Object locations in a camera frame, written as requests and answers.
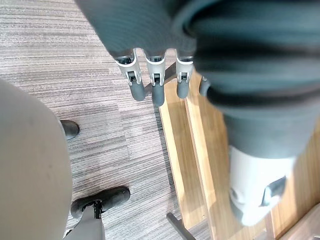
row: gray carpet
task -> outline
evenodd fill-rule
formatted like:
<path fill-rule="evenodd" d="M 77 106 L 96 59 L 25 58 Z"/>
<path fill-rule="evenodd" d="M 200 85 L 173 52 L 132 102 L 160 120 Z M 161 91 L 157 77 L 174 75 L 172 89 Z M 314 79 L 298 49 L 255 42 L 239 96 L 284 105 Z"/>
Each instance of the gray carpet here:
<path fill-rule="evenodd" d="M 143 82 L 149 82 L 139 51 Z M 167 55 L 167 64 L 174 61 Z M 106 239 L 178 240 L 180 210 L 159 110 L 132 99 L 114 60 L 72 0 L 0 0 L 0 78 L 76 121 L 68 142 L 75 200 L 126 185 L 131 198 L 104 213 Z M 69 216 L 67 228 L 77 223 Z M 191 229 L 209 239 L 206 222 Z"/>

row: wooden strip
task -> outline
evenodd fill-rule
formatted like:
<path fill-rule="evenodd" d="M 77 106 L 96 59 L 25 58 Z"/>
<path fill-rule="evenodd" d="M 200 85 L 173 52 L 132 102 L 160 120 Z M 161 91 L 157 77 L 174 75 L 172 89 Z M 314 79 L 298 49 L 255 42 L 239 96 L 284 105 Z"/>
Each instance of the wooden strip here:
<path fill-rule="evenodd" d="M 287 181 L 281 202 L 271 211 L 272 229 L 268 227 L 269 235 L 279 239 L 319 202 L 320 120 L 306 150 L 297 160 L 293 174 Z"/>
<path fill-rule="evenodd" d="M 164 86 L 165 102 L 159 109 L 182 220 L 189 229 L 205 218 L 205 207 L 186 106 L 176 89 L 176 82 Z"/>
<path fill-rule="evenodd" d="M 200 96 L 200 80 L 195 72 L 185 102 L 211 236 L 214 240 L 252 240 L 265 229 L 265 221 L 244 227 L 232 213 L 226 128 L 222 114 Z"/>

